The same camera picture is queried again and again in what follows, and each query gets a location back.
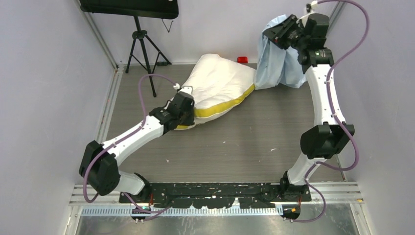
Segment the light blue pillowcase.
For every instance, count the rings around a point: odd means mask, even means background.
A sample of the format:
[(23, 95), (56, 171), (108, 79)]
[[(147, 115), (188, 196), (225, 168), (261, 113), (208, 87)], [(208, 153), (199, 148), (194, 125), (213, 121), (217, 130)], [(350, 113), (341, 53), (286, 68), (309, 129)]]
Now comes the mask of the light blue pillowcase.
[(295, 49), (280, 49), (261, 34), (257, 52), (257, 69), (254, 79), (256, 90), (272, 88), (279, 84), (290, 88), (300, 88), (306, 83), (306, 77), (298, 63), (298, 52)]

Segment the white pillow with yellow trim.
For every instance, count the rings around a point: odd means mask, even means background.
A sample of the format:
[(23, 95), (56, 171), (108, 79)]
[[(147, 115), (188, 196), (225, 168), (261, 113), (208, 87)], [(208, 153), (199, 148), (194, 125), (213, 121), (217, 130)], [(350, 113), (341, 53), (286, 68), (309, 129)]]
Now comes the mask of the white pillow with yellow trim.
[(182, 84), (192, 88), (194, 121), (176, 129), (191, 129), (213, 121), (241, 104), (255, 90), (255, 73), (256, 69), (218, 54), (202, 55)]

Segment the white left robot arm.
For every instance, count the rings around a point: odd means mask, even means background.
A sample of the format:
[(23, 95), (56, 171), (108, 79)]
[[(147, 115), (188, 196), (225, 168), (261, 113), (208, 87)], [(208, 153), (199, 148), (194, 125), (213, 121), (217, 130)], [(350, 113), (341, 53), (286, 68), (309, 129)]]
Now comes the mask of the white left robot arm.
[(103, 143), (87, 144), (79, 174), (100, 196), (129, 193), (139, 203), (150, 196), (148, 182), (139, 174), (119, 170), (132, 153), (181, 124), (194, 123), (192, 87), (181, 88), (163, 107), (153, 109), (139, 124)]

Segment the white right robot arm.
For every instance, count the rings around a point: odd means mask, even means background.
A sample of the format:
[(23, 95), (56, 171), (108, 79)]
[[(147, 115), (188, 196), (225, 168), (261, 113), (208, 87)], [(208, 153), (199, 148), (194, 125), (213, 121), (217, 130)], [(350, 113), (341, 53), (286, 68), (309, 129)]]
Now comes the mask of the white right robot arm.
[(279, 198), (292, 201), (308, 191), (307, 180), (328, 159), (339, 154), (354, 135), (337, 100), (332, 67), (332, 51), (325, 47), (329, 17), (309, 13), (303, 19), (290, 15), (266, 29), (263, 35), (280, 49), (293, 48), (309, 84), (314, 107), (314, 127), (300, 138), (301, 154), (280, 179)]

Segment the small red block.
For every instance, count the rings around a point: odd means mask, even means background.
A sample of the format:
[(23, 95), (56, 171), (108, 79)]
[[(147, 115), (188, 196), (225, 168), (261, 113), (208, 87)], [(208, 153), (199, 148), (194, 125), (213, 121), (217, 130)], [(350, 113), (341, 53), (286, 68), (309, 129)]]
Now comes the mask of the small red block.
[(237, 57), (237, 62), (238, 63), (241, 63), (241, 64), (246, 64), (246, 63), (248, 63), (248, 58), (246, 57), (246, 56), (239, 56), (239, 57)]

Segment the black tripod stand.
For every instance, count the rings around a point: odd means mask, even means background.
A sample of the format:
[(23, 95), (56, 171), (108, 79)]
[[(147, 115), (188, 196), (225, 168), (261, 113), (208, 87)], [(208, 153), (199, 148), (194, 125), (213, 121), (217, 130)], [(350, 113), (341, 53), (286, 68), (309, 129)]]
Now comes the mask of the black tripod stand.
[[(148, 74), (153, 74), (157, 68), (157, 66), (169, 66), (172, 65), (171, 61), (167, 58), (167, 56), (162, 52), (162, 50), (156, 45), (156, 43), (150, 38), (148, 35), (148, 31), (143, 29), (140, 25), (139, 17), (134, 16), (136, 30), (132, 33), (132, 44), (129, 52), (129, 57), (127, 61), (127, 65), (125, 68), (125, 73), (130, 72), (130, 67), (132, 61), (136, 61), (140, 66), (142, 66)], [(149, 42), (150, 45), (156, 50), (157, 55), (154, 63), (150, 63), (148, 50), (146, 46), (146, 42)], [(141, 48), (141, 55), (144, 61), (140, 61), (138, 57), (135, 55), (135, 48), (136, 44), (139, 44)]]

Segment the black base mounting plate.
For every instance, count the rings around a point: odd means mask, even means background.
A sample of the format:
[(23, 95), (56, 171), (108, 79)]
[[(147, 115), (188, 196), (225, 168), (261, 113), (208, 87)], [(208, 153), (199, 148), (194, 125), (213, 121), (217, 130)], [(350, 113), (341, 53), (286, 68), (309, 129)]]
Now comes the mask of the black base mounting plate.
[(155, 208), (175, 209), (270, 208), (272, 203), (310, 202), (308, 186), (284, 188), (278, 183), (150, 183), (138, 195), (120, 195), (121, 203), (134, 201)]

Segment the black panel on tripod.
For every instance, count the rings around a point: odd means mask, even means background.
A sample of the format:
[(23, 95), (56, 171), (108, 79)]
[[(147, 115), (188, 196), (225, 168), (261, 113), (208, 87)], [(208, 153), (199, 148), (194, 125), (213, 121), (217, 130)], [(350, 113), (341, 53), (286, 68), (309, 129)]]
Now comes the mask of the black panel on tripod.
[(81, 10), (89, 13), (175, 19), (179, 15), (176, 0), (81, 0)]

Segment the aluminium rail at front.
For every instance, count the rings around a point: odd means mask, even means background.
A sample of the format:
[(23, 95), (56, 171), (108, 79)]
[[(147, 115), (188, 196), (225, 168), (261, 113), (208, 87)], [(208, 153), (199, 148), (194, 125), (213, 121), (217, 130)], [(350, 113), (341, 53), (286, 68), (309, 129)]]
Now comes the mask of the aluminium rail at front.
[[(326, 204), (361, 204), (364, 200), (354, 182), (326, 182), (315, 183), (315, 188), (323, 194)], [(122, 204), (118, 202), (119, 193), (110, 193), (98, 198), (94, 203), (87, 203), (82, 196), (82, 186), (74, 187), (69, 201), (70, 206), (80, 207), (81, 215), (85, 216), (129, 216), (134, 215), (133, 204)], [(239, 216), (239, 215), (283, 215), (284, 207), (291, 206), (291, 202), (273, 202), (271, 206), (260, 206), (254, 208), (248, 206), (244, 209), (238, 202), (238, 198), (229, 207), (222, 206), (218, 209), (209, 209), (202, 206), (200, 209), (191, 203), (189, 208), (170, 208), (161, 216)]]

